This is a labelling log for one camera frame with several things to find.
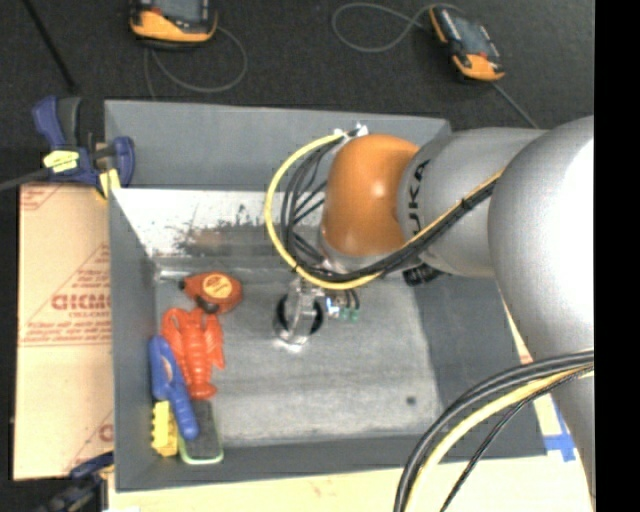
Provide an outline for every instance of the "red toy lobster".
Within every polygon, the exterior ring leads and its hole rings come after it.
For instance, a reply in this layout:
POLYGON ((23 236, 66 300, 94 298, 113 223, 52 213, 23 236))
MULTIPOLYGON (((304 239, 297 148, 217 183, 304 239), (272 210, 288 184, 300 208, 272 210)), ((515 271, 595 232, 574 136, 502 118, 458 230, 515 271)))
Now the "red toy lobster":
POLYGON ((217 389, 211 384, 211 368, 224 369, 222 327, 216 315, 206 315, 202 309, 191 312, 168 309, 162 317, 162 335, 171 346, 182 371, 189 396, 206 400, 217 389))

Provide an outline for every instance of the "cardboard sheet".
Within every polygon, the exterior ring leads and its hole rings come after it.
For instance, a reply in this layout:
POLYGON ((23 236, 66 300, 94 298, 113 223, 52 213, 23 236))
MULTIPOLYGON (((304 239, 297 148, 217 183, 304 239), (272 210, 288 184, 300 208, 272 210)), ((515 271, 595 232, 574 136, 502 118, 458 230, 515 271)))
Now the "cardboard sheet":
POLYGON ((24 186, 19 254, 14 478, 64 476, 113 445, 106 201, 24 186))

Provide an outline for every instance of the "black device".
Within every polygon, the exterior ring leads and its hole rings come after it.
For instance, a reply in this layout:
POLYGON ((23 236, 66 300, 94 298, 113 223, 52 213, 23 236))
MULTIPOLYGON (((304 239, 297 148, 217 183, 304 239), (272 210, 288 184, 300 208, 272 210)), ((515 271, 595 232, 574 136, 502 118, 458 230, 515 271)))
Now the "black device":
POLYGON ((130 0, 129 26, 141 42, 159 48, 199 46, 213 36, 213 0, 130 0))
POLYGON ((500 54, 483 25, 443 6, 429 9, 429 19, 463 78, 491 82, 504 76, 500 54))

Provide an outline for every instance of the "blue clamp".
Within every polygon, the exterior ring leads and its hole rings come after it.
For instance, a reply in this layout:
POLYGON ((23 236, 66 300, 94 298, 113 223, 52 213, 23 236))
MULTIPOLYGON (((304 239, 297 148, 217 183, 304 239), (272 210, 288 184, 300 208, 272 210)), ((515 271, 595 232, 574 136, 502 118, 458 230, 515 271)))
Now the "blue clamp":
POLYGON ((180 435, 192 441, 200 433, 187 386, 169 342, 160 335, 149 341, 151 393, 156 400, 169 400, 180 435))
POLYGON ((47 168, 50 181, 76 181, 96 187, 103 195, 100 175, 95 160, 101 157, 114 157, 115 169, 122 186, 127 186, 133 177, 135 157, 133 141, 129 137, 116 137, 105 150, 90 152, 79 146, 76 139, 77 112, 80 98, 64 98, 47 96, 40 100, 31 110, 36 130, 47 140, 51 152, 56 150, 72 151, 77 154, 75 161, 64 167, 47 168))

